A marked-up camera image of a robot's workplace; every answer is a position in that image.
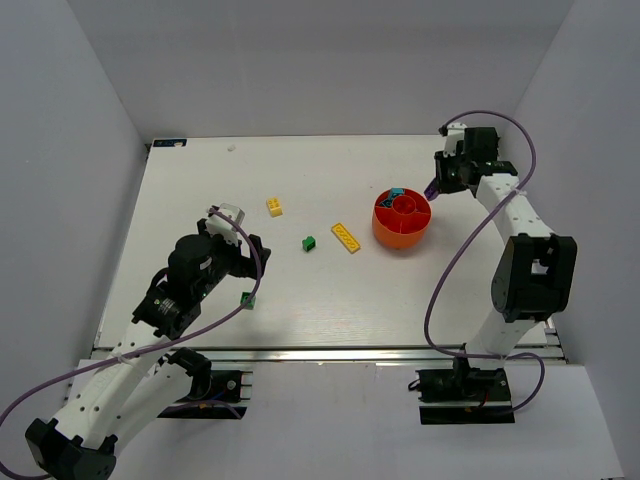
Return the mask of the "purple lego brick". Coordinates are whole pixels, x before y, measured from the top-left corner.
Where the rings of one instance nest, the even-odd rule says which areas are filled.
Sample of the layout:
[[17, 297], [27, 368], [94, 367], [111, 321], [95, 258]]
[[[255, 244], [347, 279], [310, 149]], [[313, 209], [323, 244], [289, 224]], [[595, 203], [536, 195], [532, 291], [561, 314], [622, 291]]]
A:
[[433, 179], [424, 190], [424, 196], [428, 201], [435, 200], [440, 194], [439, 183]]

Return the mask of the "green lego brick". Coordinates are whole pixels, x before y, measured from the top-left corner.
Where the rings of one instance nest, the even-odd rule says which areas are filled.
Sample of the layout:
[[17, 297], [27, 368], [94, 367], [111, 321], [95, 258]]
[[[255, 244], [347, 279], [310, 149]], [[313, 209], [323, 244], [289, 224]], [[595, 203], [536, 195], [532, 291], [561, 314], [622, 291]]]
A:
[[302, 240], [302, 249], [304, 252], [309, 252], [316, 247], [316, 239], [309, 235]]
[[240, 298], [240, 305], [246, 310], [253, 310], [256, 303], [256, 294], [252, 292], [243, 292]]

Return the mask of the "yellow square lego brick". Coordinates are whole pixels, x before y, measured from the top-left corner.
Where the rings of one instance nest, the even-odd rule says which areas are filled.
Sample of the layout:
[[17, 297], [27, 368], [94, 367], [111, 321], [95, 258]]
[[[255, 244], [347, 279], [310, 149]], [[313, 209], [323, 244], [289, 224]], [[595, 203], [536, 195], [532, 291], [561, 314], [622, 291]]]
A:
[[268, 198], [266, 206], [271, 217], [279, 217], [283, 214], [281, 202], [277, 197]]

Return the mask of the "yellow long lego plate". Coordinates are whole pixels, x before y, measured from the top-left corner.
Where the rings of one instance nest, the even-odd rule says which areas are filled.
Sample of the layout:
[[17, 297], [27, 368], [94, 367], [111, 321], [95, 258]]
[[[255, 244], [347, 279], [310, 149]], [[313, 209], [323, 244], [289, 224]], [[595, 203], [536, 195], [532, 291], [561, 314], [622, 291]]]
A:
[[333, 225], [331, 232], [349, 253], [353, 254], [361, 249], [360, 243], [342, 223]]

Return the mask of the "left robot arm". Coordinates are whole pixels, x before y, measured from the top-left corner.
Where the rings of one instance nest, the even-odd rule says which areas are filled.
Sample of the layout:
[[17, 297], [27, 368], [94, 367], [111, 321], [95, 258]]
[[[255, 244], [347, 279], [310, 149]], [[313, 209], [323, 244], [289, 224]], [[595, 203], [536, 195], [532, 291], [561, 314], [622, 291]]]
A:
[[210, 360], [177, 342], [226, 276], [260, 281], [270, 252], [241, 232], [243, 217], [228, 204], [210, 208], [197, 233], [176, 242], [108, 359], [50, 420], [27, 428], [34, 460], [48, 475], [106, 479], [117, 453], [167, 407], [209, 396]]

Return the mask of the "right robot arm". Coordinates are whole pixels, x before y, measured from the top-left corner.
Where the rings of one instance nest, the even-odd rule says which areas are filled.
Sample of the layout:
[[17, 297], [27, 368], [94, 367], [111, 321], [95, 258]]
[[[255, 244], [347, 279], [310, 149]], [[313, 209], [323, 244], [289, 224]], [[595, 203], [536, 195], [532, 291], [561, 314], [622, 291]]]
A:
[[517, 170], [499, 157], [495, 128], [451, 123], [441, 134], [445, 146], [434, 156], [435, 191], [470, 191], [504, 242], [490, 286], [492, 309], [454, 362], [463, 379], [489, 381], [526, 333], [566, 308], [577, 243], [536, 213]]

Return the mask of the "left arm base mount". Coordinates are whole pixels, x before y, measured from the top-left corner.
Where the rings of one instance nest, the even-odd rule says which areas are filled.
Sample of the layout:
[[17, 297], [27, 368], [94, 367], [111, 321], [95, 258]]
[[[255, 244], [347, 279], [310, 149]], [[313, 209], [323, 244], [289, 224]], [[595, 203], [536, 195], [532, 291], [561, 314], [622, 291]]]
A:
[[189, 392], [158, 417], [165, 419], [241, 420], [252, 394], [253, 372], [215, 367], [212, 361], [190, 348], [164, 354], [155, 374], [176, 365], [190, 381]]

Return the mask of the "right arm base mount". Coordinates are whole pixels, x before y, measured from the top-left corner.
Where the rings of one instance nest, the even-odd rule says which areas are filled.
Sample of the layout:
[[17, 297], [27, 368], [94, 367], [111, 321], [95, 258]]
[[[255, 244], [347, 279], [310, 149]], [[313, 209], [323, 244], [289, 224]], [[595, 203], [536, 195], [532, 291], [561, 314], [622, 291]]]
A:
[[472, 368], [455, 357], [444, 369], [416, 371], [407, 389], [419, 395], [420, 424], [498, 425], [513, 424], [512, 398], [505, 370]]

